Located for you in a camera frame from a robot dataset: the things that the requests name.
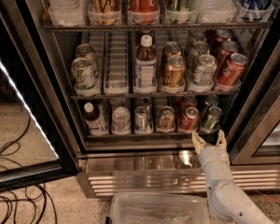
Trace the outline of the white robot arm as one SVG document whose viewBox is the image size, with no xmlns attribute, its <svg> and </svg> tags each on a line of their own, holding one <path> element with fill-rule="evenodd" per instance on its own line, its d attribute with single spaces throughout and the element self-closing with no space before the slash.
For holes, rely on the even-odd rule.
<svg viewBox="0 0 280 224">
<path fill-rule="evenodd" d="M 218 131 L 215 145 L 208 144 L 196 132 L 192 133 L 191 139 L 205 173 L 207 201 L 212 216 L 221 221 L 234 220 L 237 224 L 273 224 L 236 185 L 224 132 Z"/>
</svg>

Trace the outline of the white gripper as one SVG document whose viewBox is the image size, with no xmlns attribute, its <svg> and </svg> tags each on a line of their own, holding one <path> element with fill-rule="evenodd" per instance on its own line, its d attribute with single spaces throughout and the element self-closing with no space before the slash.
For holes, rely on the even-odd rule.
<svg viewBox="0 0 280 224">
<path fill-rule="evenodd" d="M 227 141 L 222 130 L 218 131 L 216 147 L 207 147 L 207 143 L 196 133 L 191 135 L 195 151 L 205 172 L 206 184 L 215 185 L 221 180 L 232 181 L 229 154 L 226 151 Z"/>
</svg>

